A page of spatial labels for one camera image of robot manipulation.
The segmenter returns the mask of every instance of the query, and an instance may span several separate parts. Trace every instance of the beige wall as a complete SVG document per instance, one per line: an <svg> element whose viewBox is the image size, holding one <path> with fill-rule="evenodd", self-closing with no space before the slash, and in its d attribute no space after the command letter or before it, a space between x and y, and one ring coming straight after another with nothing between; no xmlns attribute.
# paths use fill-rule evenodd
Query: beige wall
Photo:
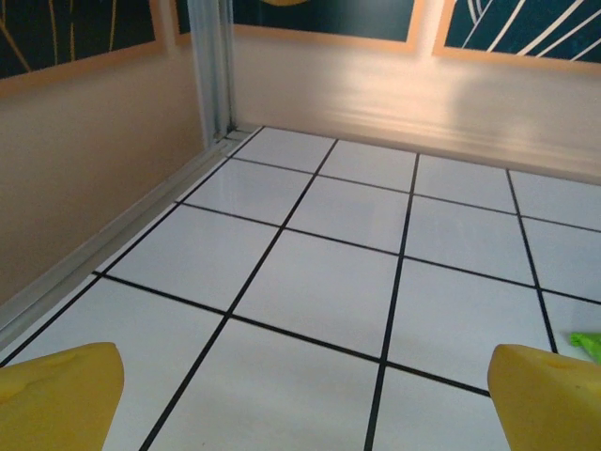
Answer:
<svg viewBox="0 0 601 451"><path fill-rule="evenodd" d="M460 158L601 181L601 78L237 34L241 122L409 143Z"/></svg>
<svg viewBox="0 0 601 451"><path fill-rule="evenodd" d="M0 303L201 151L192 49L0 100Z"/></svg>

